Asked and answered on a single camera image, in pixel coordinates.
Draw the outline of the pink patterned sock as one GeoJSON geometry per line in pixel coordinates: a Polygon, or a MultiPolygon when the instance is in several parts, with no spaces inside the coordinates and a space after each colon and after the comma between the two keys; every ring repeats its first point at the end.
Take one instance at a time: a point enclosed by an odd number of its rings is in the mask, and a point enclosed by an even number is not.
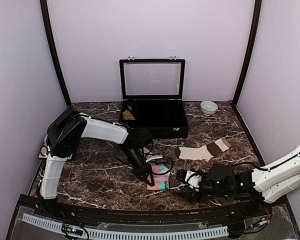
{"type": "MultiPolygon", "coordinates": [[[[148,156],[154,155],[146,147],[143,148],[143,153],[145,154],[146,159],[148,156]]],[[[168,163],[158,164],[158,165],[155,163],[150,163],[150,166],[152,168],[153,179],[151,178],[150,175],[148,175],[148,181],[150,183],[154,182],[154,186],[147,185],[147,190],[149,190],[149,191],[168,190],[169,189],[169,177],[170,177],[170,172],[172,170],[171,161],[168,159],[168,163]]]]}

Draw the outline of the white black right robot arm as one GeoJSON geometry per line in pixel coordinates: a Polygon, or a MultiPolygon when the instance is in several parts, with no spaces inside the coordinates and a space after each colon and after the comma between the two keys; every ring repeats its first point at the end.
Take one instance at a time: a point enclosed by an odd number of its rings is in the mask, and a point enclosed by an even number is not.
{"type": "Polygon", "coordinates": [[[235,173],[234,165],[214,164],[208,172],[187,170],[182,177],[190,187],[189,200],[199,201],[202,196],[233,197],[237,201],[250,200],[245,213],[256,217],[283,195],[300,187],[300,145],[286,156],[263,167],[255,166],[245,172],[235,173]]]}

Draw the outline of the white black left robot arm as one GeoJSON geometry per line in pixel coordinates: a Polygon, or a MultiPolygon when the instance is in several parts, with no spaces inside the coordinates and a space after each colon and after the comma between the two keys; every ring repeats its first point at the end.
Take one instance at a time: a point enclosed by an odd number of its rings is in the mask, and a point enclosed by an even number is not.
{"type": "Polygon", "coordinates": [[[40,208],[50,218],[57,218],[61,213],[53,200],[57,197],[65,162],[85,139],[119,145],[132,166],[132,173],[148,186],[155,185],[152,167],[144,153],[144,147],[152,142],[147,129],[135,130],[124,123],[97,119],[70,106],[48,127],[39,150],[45,158],[39,187],[39,195],[44,200],[40,208]]]}

